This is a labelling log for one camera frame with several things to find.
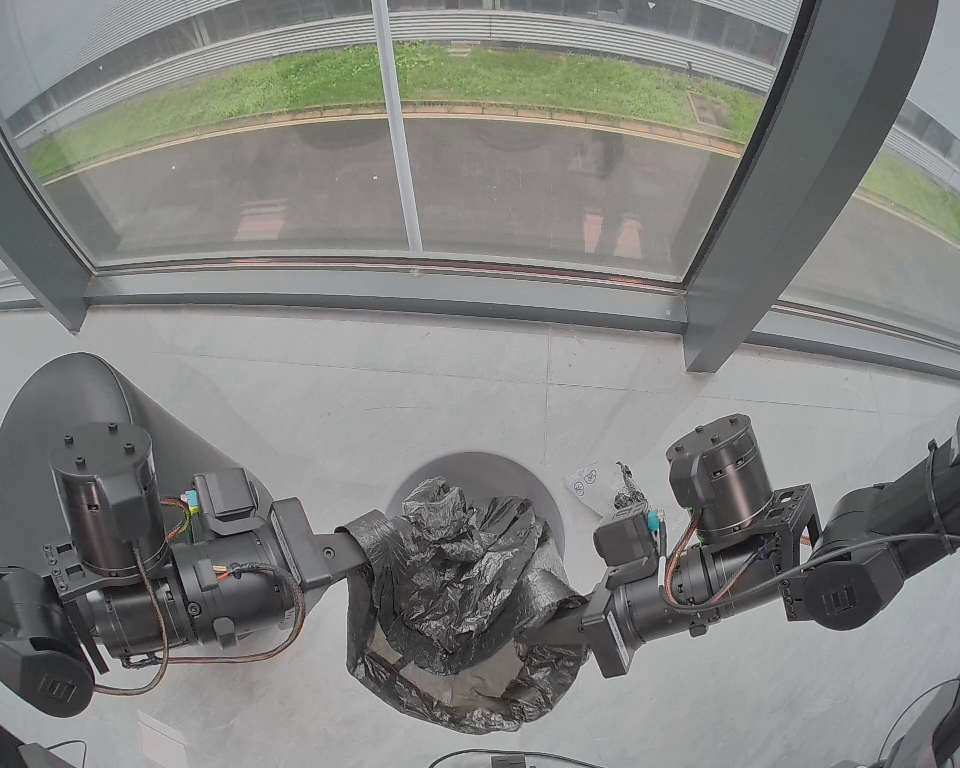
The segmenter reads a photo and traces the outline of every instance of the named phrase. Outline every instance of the garbage bag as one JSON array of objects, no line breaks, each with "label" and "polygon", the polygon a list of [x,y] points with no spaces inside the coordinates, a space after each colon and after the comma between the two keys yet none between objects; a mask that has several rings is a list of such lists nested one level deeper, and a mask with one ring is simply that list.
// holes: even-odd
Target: garbage bag
[{"label": "garbage bag", "polygon": [[348,577],[347,667],[387,704],[462,733],[516,731],[573,685],[586,646],[517,639],[587,602],[529,500],[467,504],[437,477],[402,515],[345,530],[370,559]]}]

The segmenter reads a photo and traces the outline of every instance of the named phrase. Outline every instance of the asphalt road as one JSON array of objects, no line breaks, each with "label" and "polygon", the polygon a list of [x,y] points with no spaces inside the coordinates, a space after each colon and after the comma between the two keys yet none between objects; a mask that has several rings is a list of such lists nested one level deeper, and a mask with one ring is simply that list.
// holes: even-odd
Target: asphalt road
[{"label": "asphalt road", "polygon": [[[431,118],[408,120],[406,131],[428,251],[664,279],[684,274],[735,164],[691,147],[549,124]],[[711,191],[694,197],[702,180]],[[184,143],[47,191],[103,263],[407,246],[384,119]],[[787,297],[960,335],[958,258],[934,235],[852,200]]]}]

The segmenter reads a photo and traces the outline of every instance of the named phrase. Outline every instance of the crumpled plastic bag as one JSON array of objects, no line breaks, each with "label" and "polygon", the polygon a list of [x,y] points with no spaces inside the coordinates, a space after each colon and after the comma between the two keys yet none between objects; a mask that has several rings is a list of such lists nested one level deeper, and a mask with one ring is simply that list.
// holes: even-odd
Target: crumpled plastic bag
[{"label": "crumpled plastic bag", "polygon": [[516,639],[587,602],[528,500],[468,505],[438,477],[402,515],[346,530],[370,559],[348,577],[347,667],[391,707],[462,733],[516,731],[573,685],[586,646]]}]

